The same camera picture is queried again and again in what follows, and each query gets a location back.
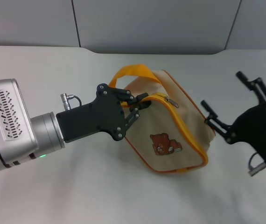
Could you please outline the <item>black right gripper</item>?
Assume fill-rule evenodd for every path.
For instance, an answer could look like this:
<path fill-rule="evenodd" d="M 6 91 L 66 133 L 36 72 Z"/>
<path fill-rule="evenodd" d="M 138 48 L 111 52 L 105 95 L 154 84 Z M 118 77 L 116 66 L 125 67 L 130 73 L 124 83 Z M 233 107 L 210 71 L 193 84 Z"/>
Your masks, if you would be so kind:
<path fill-rule="evenodd" d="M 229 140 L 229 144 L 237 142 L 248 143 L 266 163 L 266 85 L 260 77 L 249 81 L 247 76 L 241 71 L 236 73 L 236 77 L 248 90 L 254 92 L 258 102 L 261 104 L 245 111 L 230 126 L 220 121 L 218 115 L 207 102 L 202 100 L 201 106 L 209 113 L 204 122 L 224 139 Z M 223 132 L 212 121 L 226 132 Z"/>

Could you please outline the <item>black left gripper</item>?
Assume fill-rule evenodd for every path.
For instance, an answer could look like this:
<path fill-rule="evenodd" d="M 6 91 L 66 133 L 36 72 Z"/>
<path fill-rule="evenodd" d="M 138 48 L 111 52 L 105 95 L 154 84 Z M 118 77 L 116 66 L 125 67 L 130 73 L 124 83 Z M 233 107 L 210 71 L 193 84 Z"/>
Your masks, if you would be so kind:
<path fill-rule="evenodd" d="M 99 132 L 109 134 L 115 141 L 122 140 L 140 117 L 140 110 L 151 105 L 150 100 L 141 102 L 146 97 L 148 93 L 135 97 L 129 90 L 98 85 L 92 102 L 56 115 L 64 141 L 70 143 Z"/>

